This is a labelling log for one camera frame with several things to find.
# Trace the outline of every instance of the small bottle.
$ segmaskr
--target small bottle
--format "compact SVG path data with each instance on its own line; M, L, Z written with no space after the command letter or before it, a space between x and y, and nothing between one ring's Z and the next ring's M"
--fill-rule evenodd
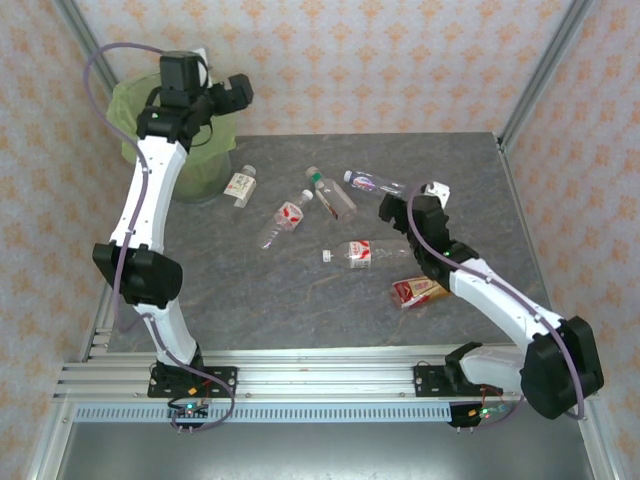
M316 195L322 204L341 222L351 220L358 208L335 180L325 178L316 167L307 170L307 178L316 187Z
M344 172L344 181L353 188L377 193L381 196L390 193L395 197L405 198L408 193L406 185L388 180L379 175L361 172L360 170L347 170Z
M304 218L303 207L313 199L313 193L303 190L282 204L258 234L258 246L267 250L281 232L293 232Z
M358 240L322 251L322 261L346 268L391 267L415 263L408 240Z
M256 188L256 169L251 165L245 165L239 173L234 173L225 189L225 195L235 197L233 206L244 208L247 206L251 194Z

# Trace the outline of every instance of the gray marble table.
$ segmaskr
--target gray marble table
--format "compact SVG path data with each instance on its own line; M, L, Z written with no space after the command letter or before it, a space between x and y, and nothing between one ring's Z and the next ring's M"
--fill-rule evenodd
M458 298L400 312L391 283L420 274L417 265L346 270L323 264L321 252L354 239L401 238L378 219L379 199L345 187L358 205L352 223L335 222L314 200L304 220L273 251L256 235L282 202L309 188L315 165L341 180L360 168L409 184L438 180L451 187L452 236L476 249L507 281L548 306L503 166L489 133L309 135L238 138L234 170L257 168L258 187L243 214L219 199L173 202L165 254L184 268L180 303L204 350L359 347L505 342L507 337ZM123 306L125 320L133 310ZM144 326L114 332L109 351L153 351Z

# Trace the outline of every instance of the white robotic arm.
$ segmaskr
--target white robotic arm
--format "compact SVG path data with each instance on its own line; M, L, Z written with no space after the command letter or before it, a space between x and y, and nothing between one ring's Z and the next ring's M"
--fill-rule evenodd
M135 230L131 232L129 248L138 249L145 246L151 252L164 252L164 226L169 210L169 202L180 169L187 158L187 151L179 142L171 143L164 137L148 136L138 141L138 148L147 163L148 183L146 192L142 191L142 162L136 162L133 180L124 211L118 226L111 234L111 242L122 246L129 229L129 221L140 196L143 196L142 207L136 221ZM155 319L158 334L167 349L182 363L189 365L197 350L196 341L189 334L184 323L178 299L170 300L164 308L140 302L133 308L143 316L149 333L156 344L158 361L171 366L176 363L167 356L158 344L149 324L148 316Z
M604 379L587 322L544 309L496 275L477 252L451 239L442 205L437 194L416 197L410 222L407 203L387 195L379 214L407 235L425 275L484 313L521 353L469 343L447 355L444 366L416 366L416 394L476 396L482 385L491 385L522 392L541 415L556 418L582 394L599 390Z
M118 293L145 319L158 351L155 371L173 381L185 375L174 358L198 370L204 367L177 299L182 268L163 255L171 194L200 128L212 116L242 110L253 99L245 75L229 78L231 89L226 90L221 83L210 85L205 65L201 53L161 56L161 87L152 91L137 122L137 146L144 161L140 156L136 161L124 211L109 244L96 244L93 251L93 260L110 285L119 284Z

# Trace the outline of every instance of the transparent bottle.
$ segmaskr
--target transparent bottle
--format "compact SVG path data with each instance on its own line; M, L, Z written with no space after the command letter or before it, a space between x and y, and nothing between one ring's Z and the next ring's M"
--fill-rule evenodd
M325 178L316 167L307 169L307 178L316 187L316 195L322 204L341 222L350 221L358 211L356 204L335 180Z
M357 240L322 251L322 261L345 268L391 267L415 263L408 240Z
M360 170L347 170L344 172L344 181L353 188L377 193L380 196L390 193L395 197L406 199L406 196L410 193L407 191L406 185Z
M313 193L303 190L284 202L258 234L258 246L267 250L282 236L282 232L293 232L304 218L304 206L312 199Z

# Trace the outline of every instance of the wall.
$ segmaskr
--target wall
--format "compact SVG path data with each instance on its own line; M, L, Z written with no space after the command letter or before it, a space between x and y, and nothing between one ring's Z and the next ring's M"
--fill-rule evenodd
M594 327L640 478L640 10L598 1L509 160L555 306Z
M101 44L204 44L219 78L249 74L241 134L499 133L570 3L78 0ZM121 79L154 66L110 60Z
M83 56L52 2L3 0L0 19L0 476L22 479L93 318L91 249L130 172L88 108Z

